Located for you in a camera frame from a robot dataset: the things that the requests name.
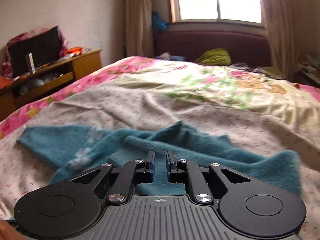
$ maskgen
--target floral bedspread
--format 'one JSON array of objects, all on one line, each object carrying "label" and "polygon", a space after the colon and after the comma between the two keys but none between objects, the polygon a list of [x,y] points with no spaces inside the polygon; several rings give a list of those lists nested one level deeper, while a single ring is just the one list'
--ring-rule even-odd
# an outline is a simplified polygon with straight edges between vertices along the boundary
[{"label": "floral bedspread", "polygon": [[47,185],[54,170],[16,144],[25,125],[92,125],[158,130],[184,120],[241,148],[271,156],[295,150],[307,218],[305,240],[320,232],[320,102],[293,84],[229,67],[129,57],[28,104],[0,124],[0,218],[17,200]]},{"label": "floral bedspread", "polygon": [[[124,74],[135,74],[122,79]],[[285,80],[229,67],[203,67],[189,62],[129,57],[88,75],[53,95],[27,104],[0,123],[0,139],[33,118],[41,109],[84,89],[113,79],[129,82],[141,79],[149,88],[182,100],[211,101],[222,106],[250,109],[279,117],[285,123],[302,124],[303,133],[319,127],[320,90],[301,86],[298,90]]]}]

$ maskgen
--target white wall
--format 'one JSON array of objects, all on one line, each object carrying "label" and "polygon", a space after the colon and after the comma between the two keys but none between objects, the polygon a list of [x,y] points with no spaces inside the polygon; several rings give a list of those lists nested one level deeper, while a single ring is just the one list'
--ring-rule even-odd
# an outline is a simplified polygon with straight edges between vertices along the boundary
[{"label": "white wall", "polygon": [[70,47],[103,49],[103,65],[124,56],[124,0],[0,0],[0,63],[11,38],[56,25]]},{"label": "white wall", "polygon": [[[165,21],[170,22],[170,0],[153,0],[153,10]],[[183,23],[169,26],[169,31],[235,31],[266,35],[262,28],[222,23]]]}]

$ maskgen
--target green cloth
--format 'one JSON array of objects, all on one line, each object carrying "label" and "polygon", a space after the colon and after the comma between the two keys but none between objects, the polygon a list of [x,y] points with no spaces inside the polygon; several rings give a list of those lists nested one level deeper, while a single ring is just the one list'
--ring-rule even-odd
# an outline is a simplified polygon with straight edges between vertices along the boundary
[{"label": "green cloth", "polygon": [[206,51],[196,62],[206,66],[230,66],[231,57],[225,48]]}]

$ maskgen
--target crosshair symbol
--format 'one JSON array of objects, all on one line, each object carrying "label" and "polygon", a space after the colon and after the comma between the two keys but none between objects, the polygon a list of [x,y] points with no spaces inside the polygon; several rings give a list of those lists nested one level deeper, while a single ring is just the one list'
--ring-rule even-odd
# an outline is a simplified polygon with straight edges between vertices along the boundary
[{"label": "crosshair symbol", "polygon": [[155,201],[157,201],[158,203],[162,203],[165,200],[163,198],[157,198]]}]

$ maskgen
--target window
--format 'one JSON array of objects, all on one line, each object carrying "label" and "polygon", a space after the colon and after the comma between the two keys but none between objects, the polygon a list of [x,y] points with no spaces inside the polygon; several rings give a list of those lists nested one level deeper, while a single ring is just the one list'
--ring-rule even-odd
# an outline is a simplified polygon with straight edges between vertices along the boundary
[{"label": "window", "polygon": [[261,25],[260,0],[171,0],[172,21],[245,22]]}]

